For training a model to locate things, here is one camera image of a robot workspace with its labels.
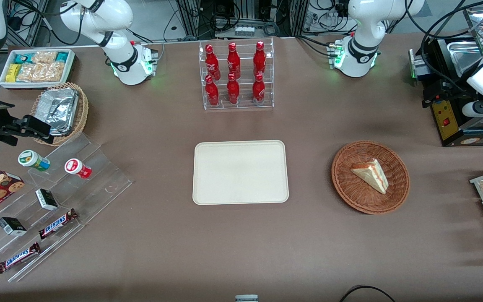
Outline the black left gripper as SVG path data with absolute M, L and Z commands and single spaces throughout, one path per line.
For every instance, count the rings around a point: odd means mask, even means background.
M 441 103 L 441 101 L 450 101 L 464 106 L 478 99 L 477 92 L 466 82 L 458 83 L 458 87 L 450 82 L 443 82 L 442 87 L 443 97 L 423 98 L 422 107 L 424 109 L 430 107 L 432 104 Z

